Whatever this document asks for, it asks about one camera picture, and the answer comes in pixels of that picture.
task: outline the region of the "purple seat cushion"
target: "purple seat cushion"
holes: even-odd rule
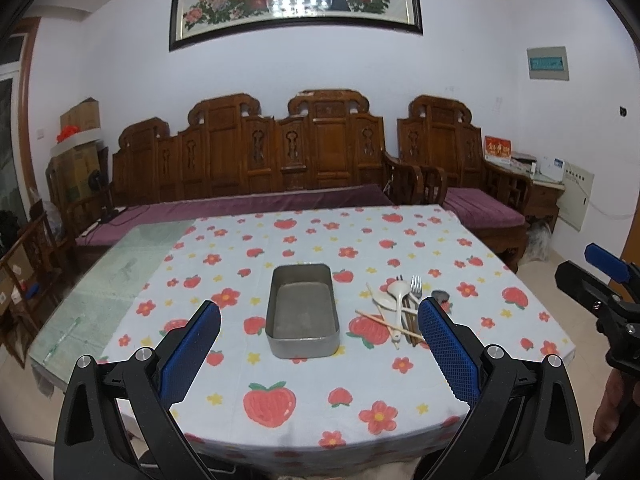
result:
[[[523,215],[473,187],[447,189],[444,209],[453,211],[467,229],[516,227],[525,222]]]
[[[112,246],[134,227],[142,224],[195,220],[209,216],[385,205],[393,204],[375,184],[339,189],[162,202],[130,207],[114,218],[111,223],[98,226],[85,237],[78,237],[76,243],[79,246]]]

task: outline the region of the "dining table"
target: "dining table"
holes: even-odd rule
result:
[[[271,353],[266,314],[274,269],[326,264],[340,343],[324,358]],[[75,360],[128,359],[184,326],[205,300],[222,328],[183,402],[170,410],[197,452],[290,476],[338,476],[412,460],[447,445],[468,412],[427,344],[356,313],[380,316],[398,277],[420,276],[423,297],[484,345],[513,358],[575,346],[531,291],[450,212],[380,206],[243,214],[139,226],[98,261],[31,348],[34,367],[64,385]],[[393,322],[394,313],[386,312]],[[129,431],[140,434],[126,400]]]

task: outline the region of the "white wall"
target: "white wall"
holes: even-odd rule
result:
[[[202,99],[247,92],[265,115],[311,88],[353,88],[385,118],[397,152],[396,119],[421,93],[453,96],[487,134],[515,128],[507,0],[420,0],[424,36],[360,27],[261,30],[168,51],[171,0],[112,0],[82,24],[82,93],[100,101],[110,150],[129,124],[158,116],[173,133]],[[454,87],[452,92],[446,87]],[[494,111],[496,98],[501,111]]]
[[[632,215],[640,187],[640,70],[631,38],[605,0],[510,0],[510,7],[518,149],[591,171],[591,201],[609,215]],[[570,81],[529,79],[527,48],[539,46],[566,47]],[[553,247],[576,262],[584,262],[590,242],[619,255],[631,221],[590,206],[580,232],[558,221]]]
[[[60,133],[60,115],[77,105],[80,93],[81,26],[75,20],[42,18],[33,47],[29,81],[29,142],[40,195],[48,198],[45,169]],[[44,138],[37,131],[44,130]]]

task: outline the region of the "blue gripper pad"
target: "blue gripper pad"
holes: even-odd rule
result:
[[[156,351],[161,353],[161,345],[167,341],[172,344],[172,335],[180,337],[174,352],[168,356],[164,364],[161,360],[158,396],[165,409],[172,404],[182,402],[189,391],[193,379],[196,377],[200,366],[206,359],[211,346],[220,333],[220,308],[212,301],[202,303],[196,314],[183,328],[169,331],[160,342]]]
[[[614,282],[628,283],[630,279],[628,265],[596,244],[589,244],[584,250],[584,259],[596,269],[601,270]]]
[[[444,319],[446,315],[433,298],[427,298],[418,307],[418,326],[451,391],[472,408],[480,397],[478,366],[453,332],[453,323]]]

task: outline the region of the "metal screw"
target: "metal screw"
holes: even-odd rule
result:
[[[560,365],[562,364],[562,359],[555,354],[551,354],[549,356],[548,361],[549,361],[549,364],[552,365],[554,368],[559,368]]]
[[[152,354],[151,348],[148,348],[145,346],[144,348],[138,349],[138,351],[136,352],[136,359],[138,361],[146,361],[151,357],[151,354]]]
[[[489,346],[486,352],[494,359],[502,359],[504,357],[504,350],[499,346]]]
[[[81,368],[86,368],[89,363],[91,363],[91,356],[89,355],[83,355],[82,357],[78,358],[78,361],[76,362],[76,364]]]

